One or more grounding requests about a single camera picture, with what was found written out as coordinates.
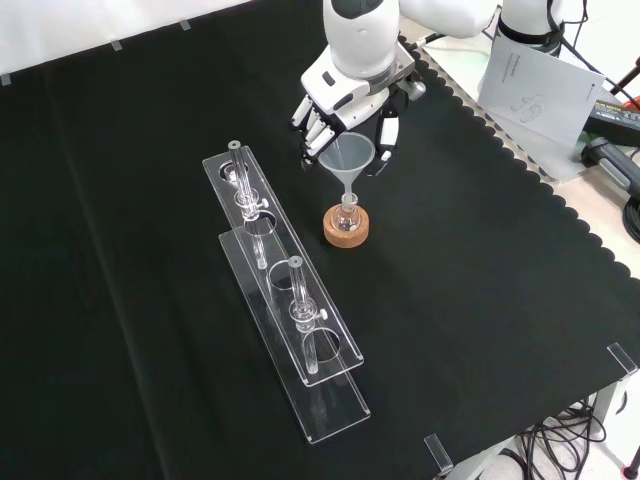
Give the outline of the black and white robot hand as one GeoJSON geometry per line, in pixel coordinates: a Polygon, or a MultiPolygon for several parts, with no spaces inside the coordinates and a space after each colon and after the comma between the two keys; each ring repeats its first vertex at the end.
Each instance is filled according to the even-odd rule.
{"type": "Polygon", "coordinates": [[[339,135],[376,117],[374,161],[365,171],[369,176],[379,174],[397,148],[401,111],[426,92],[417,59],[417,53],[397,44],[389,69],[372,79],[352,79],[337,69],[326,48],[301,76],[305,95],[290,120],[291,128],[302,136],[303,162],[317,163],[339,135]]]}

